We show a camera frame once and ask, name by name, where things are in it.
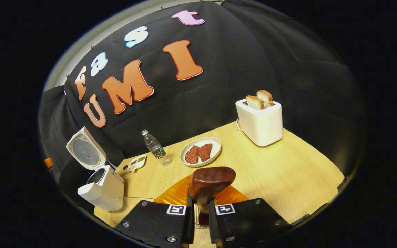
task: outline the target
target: black fabric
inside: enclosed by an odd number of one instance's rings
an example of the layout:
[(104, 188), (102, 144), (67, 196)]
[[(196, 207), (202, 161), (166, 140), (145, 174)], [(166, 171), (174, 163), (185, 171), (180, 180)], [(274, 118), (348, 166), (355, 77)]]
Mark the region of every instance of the black fabric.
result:
[[(182, 10), (197, 11), (194, 17), (205, 23), (187, 26), (171, 18)], [(125, 47), (124, 35), (142, 25), (148, 27), (148, 38), (131, 49)], [(191, 42), (189, 51), (204, 71), (179, 81), (171, 55), (162, 49), (183, 39)], [(338, 155), (338, 149), (360, 147), (366, 123), (348, 67), (313, 32), (265, 5), (239, 0), (221, 6), (185, 3), (137, 19), (93, 46), (70, 73), (66, 95), (61, 92), (58, 96), (57, 89), (44, 92), (43, 98), (57, 97), (54, 105), (43, 101), (40, 127), (44, 144), (59, 166), (71, 158), (66, 142), (83, 126), (105, 150), (107, 159), (118, 165), (126, 157), (148, 151), (142, 129), (168, 146), (235, 121), (235, 102), (261, 89), (282, 104), (284, 128), (314, 145), (343, 173), (359, 159), (358, 148)], [(108, 64), (91, 77), (91, 62), (101, 52), (106, 52)], [(140, 102), (133, 100), (124, 112), (115, 114), (101, 85), (110, 76), (122, 82), (123, 67), (136, 59), (155, 93)], [(87, 66), (86, 92), (80, 101), (74, 81), (83, 66)], [(92, 94), (107, 120), (103, 128), (95, 127), (83, 111)]]

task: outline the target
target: small dish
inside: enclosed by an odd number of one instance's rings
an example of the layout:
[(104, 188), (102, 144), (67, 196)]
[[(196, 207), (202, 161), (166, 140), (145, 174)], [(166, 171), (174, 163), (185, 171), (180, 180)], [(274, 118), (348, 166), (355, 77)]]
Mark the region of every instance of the small dish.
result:
[(142, 168), (142, 166), (145, 164), (145, 161), (146, 161), (145, 154), (136, 157), (135, 159), (130, 161), (130, 164), (128, 165), (128, 168), (126, 170), (129, 172), (133, 172), (139, 168)]
[[(196, 164), (190, 164), (185, 160), (186, 153), (192, 148), (192, 146), (202, 147), (203, 145), (209, 143), (212, 144), (212, 149), (211, 149), (211, 153), (209, 154), (210, 158), (208, 160), (202, 162), (202, 160), (199, 157), (198, 162)], [(187, 146), (183, 148), (182, 152), (180, 153), (180, 161), (190, 167), (204, 166), (207, 165), (208, 163), (211, 163), (214, 159), (216, 159), (221, 149), (222, 149), (222, 144), (218, 139), (213, 137), (199, 138), (198, 140), (189, 143)]]

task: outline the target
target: foam letter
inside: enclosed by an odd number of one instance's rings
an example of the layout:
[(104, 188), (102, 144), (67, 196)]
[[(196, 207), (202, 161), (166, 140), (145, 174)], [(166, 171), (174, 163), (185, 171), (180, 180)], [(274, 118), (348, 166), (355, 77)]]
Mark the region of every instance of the foam letter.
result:
[(84, 73), (87, 71), (87, 67), (84, 66), (82, 67), (81, 71), (78, 74), (78, 77), (76, 77), (76, 80), (74, 81), (74, 84), (76, 85), (76, 88), (78, 90), (79, 93), (79, 100), (82, 100), (82, 97), (85, 94), (85, 87), (83, 86), (83, 84), (85, 84), (85, 75)]
[(89, 103), (86, 103), (86, 104), (85, 104), (85, 106), (84, 106), (84, 112), (87, 113), (88, 118), (90, 118), (91, 122), (93, 122), (93, 124), (94, 124), (96, 127), (103, 127), (103, 126), (105, 126), (105, 123), (107, 122), (107, 120), (105, 119), (104, 112), (102, 112), (102, 109), (101, 109), (101, 107), (99, 106), (98, 101), (96, 100), (96, 95), (95, 95), (95, 94), (93, 94), (93, 95), (90, 96), (90, 102), (91, 102), (91, 104), (93, 104), (95, 110), (98, 112), (98, 114), (99, 114), (99, 119), (96, 119), (96, 118), (94, 117), (94, 114), (93, 114), (93, 112), (92, 112), (91, 109), (90, 109), (90, 104), (89, 104)]
[(171, 16), (172, 18), (178, 18), (183, 24), (188, 26), (200, 25), (205, 23), (203, 19), (195, 19), (193, 15), (198, 14), (197, 12), (188, 12), (187, 10), (180, 11), (179, 13)]
[(105, 57), (105, 52), (99, 53), (93, 62), (91, 63), (90, 75), (94, 77), (100, 70), (104, 69), (108, 63), (108, 59)]
[(141, 26), (125, 35), (124, 41), (128, 41), (125, 46), (128, 48), (134, 47), (135, 45), (141, 43), (148, 37), (148, 32), (146, 26)]
[(139, 65), (140, 60), (134, 60), (123, 68), (123, 83), (114, 77), (109, 77), (102, 83), (102, 88), (108, 92), (116, 114), (126, 109), (126, 105), (121, 103), (119, 98), (128, 105), (132, 104), (131, 89), (134, 92), (134, 100), (137, 102), (154, 93), (154, 88), (148, 86), (143, 78)]
[(203, 72), (203, 67), (196, 65), (194, 59), (192, 59), (188, 50), (189, 44), (188, 40), (176, 41), (163, 48), (164, 52), (170, 53), (175, 66), (177, 66), (178, 80), (187, 80)]

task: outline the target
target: orange letter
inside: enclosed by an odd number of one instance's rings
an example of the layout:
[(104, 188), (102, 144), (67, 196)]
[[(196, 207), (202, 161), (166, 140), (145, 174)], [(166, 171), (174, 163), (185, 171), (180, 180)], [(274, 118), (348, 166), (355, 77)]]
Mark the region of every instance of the orange letter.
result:
[(105, 123), (107, 122), (107, 120), (105, 119), (104, 112), (102, 112), (101, 107), (99, 106), (98, 101), (96, 100), (96, 95), (95, 94), (90, 96), (90, 102), (91, 102), (91, 104), (93, 104), (95, 110), (98, 112), (99, 119), (96, 119), (94, 117), (93, 112), (90, 110), (90, 104), (89, 103), (86, 103), (85, 106), (84, 106), (85, 113), (87, 113), (87, 115), (90, 118), (91, 122), (93, 122), (93, 124), (96, 127), (105, 126)]
[(87, 67), (82, 67), (81, 72), (79, 72), (78, 77), (76, 77), (76, 80), (74, 81), (74, 84), (76, 85), (76, 88), (78, 89), (78, 93), (79, 93), (79, 100), (82, 100), (82, 97), (85, 94), (85, 87), (82, 86), (83, 84), (85, 84), (85, 75), (84, 73), (87, 71)]
[(139, 65), (140, 60), (134, 60), (123, 68), (123, 83), (114, 77), (109, 77), (102, 83), (102, 88), (108, 92), (116, 114), (120, 114), (126, 109), (126, 105), (121, 103), (119, 98), (128, 105), (133, 103), (131, 89), (134, 92), (134, 100), (137, 102), (154, 93), (154, 88), (148, 86), (143, 78)]
[(164, 52), (169, 52), (177, 66), (177, 79), (187, 80), (203, 72), (203, 67), (196, 65), (188, 50), (189, 41), (176, 41), (163, 48)]

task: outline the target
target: bottle label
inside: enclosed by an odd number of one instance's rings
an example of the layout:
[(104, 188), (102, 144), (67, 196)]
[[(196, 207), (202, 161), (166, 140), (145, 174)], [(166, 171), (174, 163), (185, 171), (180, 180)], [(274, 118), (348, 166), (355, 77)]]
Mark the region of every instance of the bottle label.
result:
[(156, 157), (157, 159), (161, 159), (162, 157), (165, 157), (166, 152), (164, 151), (164, 149), (161, 147), (155, 151), (152, 152), (154, 157)]

